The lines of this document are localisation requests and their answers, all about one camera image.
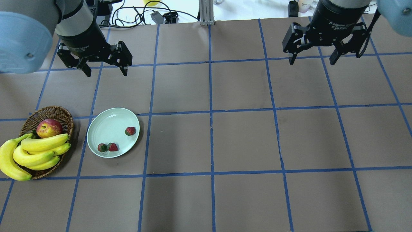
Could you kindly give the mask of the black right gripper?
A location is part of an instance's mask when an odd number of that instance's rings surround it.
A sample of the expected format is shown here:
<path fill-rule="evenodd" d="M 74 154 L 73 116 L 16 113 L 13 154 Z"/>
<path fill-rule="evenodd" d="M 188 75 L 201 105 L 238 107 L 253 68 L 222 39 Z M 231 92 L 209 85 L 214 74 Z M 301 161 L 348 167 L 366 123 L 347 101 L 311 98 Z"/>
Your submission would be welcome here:
<path fill-rule="evenodd" d="M 289 64 L 294 64 L 300 52 L 314 46 L 335 46 L 330 65 L 347 53 L 362 57 L 368 44 L 368 30 L 359 19 L 365 9 L 366 6 L 317 6 L 308 25 L 291 23 L 283 39 L 283 52 L 289 54 Z"/>

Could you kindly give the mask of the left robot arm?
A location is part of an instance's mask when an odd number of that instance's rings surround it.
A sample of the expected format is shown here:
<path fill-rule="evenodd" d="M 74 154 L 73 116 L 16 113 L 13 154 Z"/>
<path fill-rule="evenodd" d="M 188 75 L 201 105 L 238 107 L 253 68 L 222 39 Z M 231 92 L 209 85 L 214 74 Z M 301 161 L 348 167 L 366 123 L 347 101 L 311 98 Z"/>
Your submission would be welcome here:
<path fill-rule="evenodd" d="M 56 54 L 67 68 L 82 70 L 88 62 L 105 62 L 127 75 L 132 54 L 123 41 L 111 45 L 97 23 L 105 0 L 2 0 L 0 3 L 1 72 L 27 74 L 42 66 L 56 34 Z"/>

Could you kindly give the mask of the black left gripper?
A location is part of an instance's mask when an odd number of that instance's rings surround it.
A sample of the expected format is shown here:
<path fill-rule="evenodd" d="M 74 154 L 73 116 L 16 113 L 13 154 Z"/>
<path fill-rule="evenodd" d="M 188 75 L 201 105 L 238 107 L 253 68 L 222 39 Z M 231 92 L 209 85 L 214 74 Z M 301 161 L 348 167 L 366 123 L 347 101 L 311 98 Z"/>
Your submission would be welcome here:
<path fill-rule="evenodd" d="M 109 65 L 115 65 L 120 68 L 122 75 L 128 75 L 128 67 L 132 65 L 133 56 L 127 45 L 123 41 L 117 44 L 92 49 L 91 46 L 80 48 L 75 51 L 74 48 L 60 43 L 56 54 L 59 56 L 64 65 L 68 68 L 78 68 L 84 72 L 87 77 L 91 77 L 91 68 L 87 62 L 105 62 Z"/>

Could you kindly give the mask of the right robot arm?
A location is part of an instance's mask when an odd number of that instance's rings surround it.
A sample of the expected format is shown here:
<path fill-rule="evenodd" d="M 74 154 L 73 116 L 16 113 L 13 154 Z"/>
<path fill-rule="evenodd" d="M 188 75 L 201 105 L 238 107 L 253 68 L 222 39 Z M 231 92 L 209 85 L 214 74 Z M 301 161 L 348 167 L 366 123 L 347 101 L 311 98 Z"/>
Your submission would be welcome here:
<path fill-rule="evenodd" d="M 369 0 L 320 0 L 307 26 L 292 23 L 282 41 L 284 53 L 293 64 L 297 55 L 314 46 L 334 46 L 329 57 L 331 65 L 347 53 L 362 57 L 369 44 L 372 29 L 380 16 L 387 19 L 393 30 L 411 36 L 410 0 L 377 0 L 377 9 L 367 27 L 360 22 Z"/>

